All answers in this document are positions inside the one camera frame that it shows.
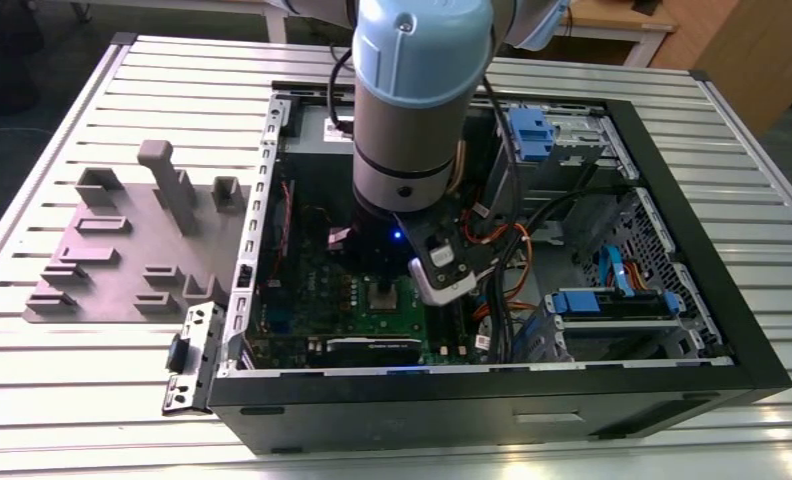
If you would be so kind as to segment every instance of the aluminum table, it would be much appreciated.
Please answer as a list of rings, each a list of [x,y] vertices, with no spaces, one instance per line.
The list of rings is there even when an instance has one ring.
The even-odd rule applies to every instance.
[[[249,184],[270,82],[323,82],[333,60],[321,47],[131,38],[109,47],[0,223],[0,475],[792,478],[792,389],[645,439],[509,447],[255,458],[217,418],[162,418],[175,326],[20,318],[79,201],[72,183],[90,166],[151,182],[137,146],[163,138],[193,183]],[[792,375],[792,188],[712,85],[680,71],[510,59],[487,76],[499,92],[633,102]]]

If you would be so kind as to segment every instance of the white cable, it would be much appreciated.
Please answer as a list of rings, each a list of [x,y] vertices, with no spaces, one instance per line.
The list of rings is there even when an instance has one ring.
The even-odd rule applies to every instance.
[[[48,136],[54,135],[48,130],[43,130],[42,128],[30,128],[30,127],[0,128],[0,132],[36,132],[36,133],[44,133]]]

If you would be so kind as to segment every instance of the wooden desk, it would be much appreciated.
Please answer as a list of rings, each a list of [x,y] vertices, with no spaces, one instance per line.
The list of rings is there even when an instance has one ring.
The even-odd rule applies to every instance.
[[[646,67],[665,35],[677,28],[677,22],[660,5],[653,16],[630,10],[630,1],[574,0],[570,5],[573,28],[570,36],[634,42],[624,61],[626,67]],[[566,35],[568,15],[556,29],[556,35]]]

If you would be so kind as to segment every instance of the floor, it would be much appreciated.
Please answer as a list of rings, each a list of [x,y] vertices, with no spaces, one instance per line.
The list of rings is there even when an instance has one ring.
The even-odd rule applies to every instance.
[[[265,22],[257,16],[94,6],[93,21],[81,25],[68,5],[42,2],[35,18],[46,47],[26,64],[40,100],[28,111],[0,116],[0,128],[39,130],[0,131],[0,217],[115,32],[266,41]],[[343,29],[303,19],[291,19],[287,34],[290,42],[323,45],[345,45],[350,35]],[[762,144],[792,182],[792,110],[764,136]]]

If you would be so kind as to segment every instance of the black plastic bracket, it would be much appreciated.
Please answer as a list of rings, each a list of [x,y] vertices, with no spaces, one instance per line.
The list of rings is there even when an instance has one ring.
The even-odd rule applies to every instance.
[[[111,37],[111,45],[133,45],[138,34],[131,32],[117,32]]]
[[[696,82],[709,82],[710,76],[706,74],[704,70],[688,70],[689,76]]]

